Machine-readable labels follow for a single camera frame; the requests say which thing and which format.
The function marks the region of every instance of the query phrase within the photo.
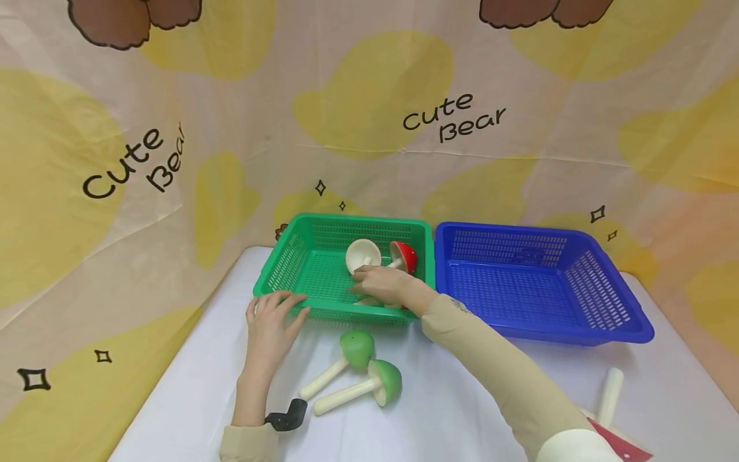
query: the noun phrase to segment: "blue basket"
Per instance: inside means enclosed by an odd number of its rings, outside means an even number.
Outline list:
[[[654,328],[608,255],[579,231],[445,222],[436,286],[504,336],[595,346]]]

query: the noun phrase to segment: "fingers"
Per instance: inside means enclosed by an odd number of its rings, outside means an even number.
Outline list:
[[[368,295],[367,291],[362,287],[362,284],[354,284],[350,290],[352,293],[356,293],[357,295]]]
[[[298,338],[298,333],[303,328],[303,325],[305,324],[305,321],[308,319],[308,314],[310,313],[310,308],[305,307],[302,310],[300,310],[300,313],[298,313],[298,316],[295,317],[292,323],[290,323],[290,326],[287,328],[287,334],[290,336],[290,338],[295,341],[295,339]]]
[[[290,291],[274,291],[262,297],[261,303],[259,303],[259,312],[274,310],[280,302],[289,296],[293,295]]]
[[[359,268],[355,269],[355,270],[354,270],[354,273],[355,273],[355,274],[356,274],[357,272],[359,272],[359,273],[367,273],[367,272],[369,272],[369,271],[372,271],[372,270],[373,270],[373,269],[375,269],[375,268],[382,268],[382,267],[381,267],[381,266],[362,265],[362,266],[360,266]]]
[[[277,310],[279,311],[279,314],[282,316],[282,318],[287,317],[287,314],[292,310],[295,305],[297,305],[300,302],[303,302],[308,297],[303,295],[302,293],[291,293],[288,298],[286,298],[278,307]]]
[[[367,272],[360,272],[359,270],[357,270],[354,272],[354,274],[352,274],[352,281],[362,282],[367,278],[367,276],[369,276]]]
[[[256,304],[259,301],[259,297],[254,297],[251,299],[251,302],[249,302],[249,306],[246,308],[246,321],[252,322],[254,320],[254,316],[256,315]]]

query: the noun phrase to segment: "mushroom cap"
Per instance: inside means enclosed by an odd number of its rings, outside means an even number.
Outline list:
[[[382,381],[382,387],[374,391],[375,401],[381,407],[392,402],[401,394],[403,378],[397,367],[387,361],[376,359],[369,362],[367,371],[370,377],[378,377]]]
[[[413,274],[418,264],[418,255],[413,250],[413,247],[400,241],[391,241],[390,243],[390,255],[393,260],[401,259],[403,264],[399,269],[405,271],[408,274]]]
[[[375,339],[366,330],[350,330],[339,339],[341,352],[349,365],[365,370],[375,355]]]
[[[371,266],[382,265],[382,253],[380,248],[369,239],[357,239],[352,242],[347,249],[347,255],[344,258],[347,264],[347,270],[351,274],[357,271],[357,268],[364,265],[364,260],[369,258]]]

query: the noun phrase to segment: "green mushroom cap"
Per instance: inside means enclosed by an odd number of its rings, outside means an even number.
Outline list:
[[[397,367],[387,361],[376,359],[369,363],[367,369],[370,377],[379,377],[382,381],[382,388],[375,390],[377,404],[384,406],[401,394],[403,377]]]
[[[366,330],[350,330],[339,340],[341,352],[349,365],[357,370],[367,369],[375,355],[375,339]]]

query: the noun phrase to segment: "yellow blob pattern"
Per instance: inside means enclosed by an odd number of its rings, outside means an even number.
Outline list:
[[[204,1],[200,19],[150,29],[141,52],[159,67],[237,80],[264,61],[275,28],[275,0]]]
[[[51,389],[25,392],[0,423],[2,459],[106,461],[201,313],[175,311],[47,370]],[[95,350],[112,362],[98,362]]]
[[[246,186],[244,166],[234,154],[221,152],[202,163],[195,185],[195,254],[201,267],[215,264],[258,204],[259,194]]]
[[[126,141],[84,91],[9,69],[0,69],[0,140],[2,309],[59,280],[105,237],[123,185],[104,199],[82,185],[108,170],[121,176]]]
[[[561,214],[547,217],[539,223],[539,226],[574,229],[591,235],[606,251],[619,271],[636,276],[644,287],[652,284],[659,271],[657,260],[653,255],[641,247],[624,226],[608,218],[591,223],[589,214]],[[609,235],[613,237],[611,241],[608,240]]]
[[[390,155],[421,131],[410,113],[433,113],[452,84],[452,50],[441,38],[403,30],[355,45],[325,88],[299,95],[293,115],[321,146],[359,160]]]
[[[739,191],[739,78],[694,106],[629,120],[619,148],[644,178],[688,192]]]
[[[344,211],[339,206],[344,203]],[[300,191],[283,197],[274,211],[275,229],[285,223],[290,223],[297,214],[345,214],[367,216],[359,205],[351,200],[345,199],[330,190],[324,190],[323,196],[319,196],[315,189]]]
[[[701,269],[686,287],[698,324],[739,356],[739,262]]]
[[[616,0],[595,24],[563,29],[552,20],[511,31],[527,58],[563,78],[604,81],[647,61],[702,0]]]
[[[523,187],[536,159],[496,159],[473,167],[436,188],[421,208],[433,228],[443,221],[514,225],[523,215]]]

